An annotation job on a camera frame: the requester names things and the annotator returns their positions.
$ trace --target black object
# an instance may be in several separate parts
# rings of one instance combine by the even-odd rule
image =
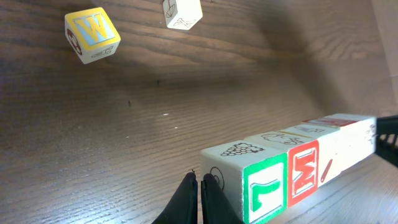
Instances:
[[[211,174],[201,182],[201,208],[204,224],[244,224]]]
[[[376,125],[376,154],[392,165],[398,167],[398,115],[378,118]],[[392,143],[388,143],[389,136],[393,135]]]
[[[152,224],[197,224],[198,182],[193,172],[187,173],[163,212]]]

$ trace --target yellow border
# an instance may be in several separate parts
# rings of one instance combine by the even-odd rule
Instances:
[[[102,14],[102,16],[105,19],[105,22],[108,23],[109,28],[114,33],[114,38],[109,39],[109,40],[105,40],[103,42],[100,42],[98,44],[90,46],[90,45],[87,44],[87,41],[85,40],[83,35],[79,32],[79,30],[78,30],[78,28],[77,28],[77,26],[76,26],[76,24],[74,23],[73,20],[76,19],[76,18],[79,18],[79,17],[84,17],[84,16],[96,14],[96,13],[101,13]],[[113,43],[119,42],[121,40],[120,35],[117,32],[117,30],[114,28],[111,19],[108,17],[107,13],[105,12],[105,10],[102,7],[97,7],[97,8],[94,8],[94,9],[87,9],[87,10],[83,10],[83,11],[79,11],[79,12],[73,12],[73,13],[66,14],[65,15],[65,20],[69,24],[69,26],[72,29],[73,33],[77,36],[77,39],[79,40],[79,42],[82,44],[83,48],[86,51],[98,49],[99,47],[104,47],[106,45],[113,44]]]

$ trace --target toy block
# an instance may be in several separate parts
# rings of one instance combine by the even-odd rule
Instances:
[[[340,113],[304,123],[340,130],[341,170],[350,168],[376,150],[376,117]]]
[[[289,158],[288,207],[299,203],[317,191],[319,144],[316,139],[273,131],[251,136],[244,140],[287,153]]]
[[[164,17],[168,28],[189,30],[202,17],[200,0],[164,0]]]
[[[265,223],[286,209],[286,153],[235,141],[202,150],[201,173],[215,177],[245,223]]]
[[[66,14],[65,35],[84,64],[114,54],[121,40],[101,7]]]
[[[300,124],[281,131],[318,140],[318,187],[341,173],[341,161],[339,161],[341,138],[339,129],[311,124]]]

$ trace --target yellow block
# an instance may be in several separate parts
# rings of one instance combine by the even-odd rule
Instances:
[[[69,13],[65,20],[86,51],[120,41],[120,35],[102,7]]]

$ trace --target red marking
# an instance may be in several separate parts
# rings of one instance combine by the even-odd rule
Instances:
[[[350,124],[354,124],[357,121],[346,120],[346,119],[336,119],[336,118],[320,118],[320,119],[313,119],[313,120],[305,120],[305,123],[310,124],[323,124],[326,126],[338,126],[344,127]]]
[[[323,171],[323,174],[322,174],[322,176],[321,176],[321,182],[322,182],[322,183],[323,183],[323,181],[325,181],[326,175],[328,175],[328,172],[329,172],[329,169],[330,169],[330,166],[331,166],[331,162],[333,162],[333,159],[331,159],[331,160],[329,161],[328,165],[327,165],[326,168],[325,168],[325,171]]]
[[[72,44],[72,47],[76,50],[76,52],[78,54],[83,55],[83,51],[81,51],[79,41],[77,41],[77,38],[75,37],[73,32],[70,29],[67,29],[67,34],[68,34],[69,42]]]
[[[309,149],[312,150],[311,153],[297,157],[298,153]],[[288,207],[299,203],[318,189],[318,155],[318,141],[303,144],[289,151]],[[295,180],[293,179],[293,170],[301,173]],[[308,184],[311,184],[309,188],[301,192],[301,188]]]

